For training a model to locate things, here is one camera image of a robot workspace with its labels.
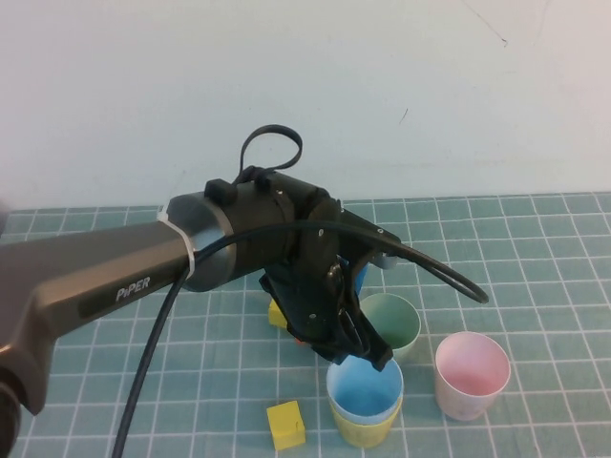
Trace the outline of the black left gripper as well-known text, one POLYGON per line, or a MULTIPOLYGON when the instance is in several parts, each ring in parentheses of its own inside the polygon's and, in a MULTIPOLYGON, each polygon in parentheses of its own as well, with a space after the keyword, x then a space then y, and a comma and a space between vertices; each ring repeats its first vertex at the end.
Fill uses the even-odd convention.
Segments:
POLYGON ((353 355, 378 372, 385 368, 392 349, 360 311, 357 299, 360 240, 266 238, 261 257, 260 284, 279 305, 290 334, 330 363, 353 355))

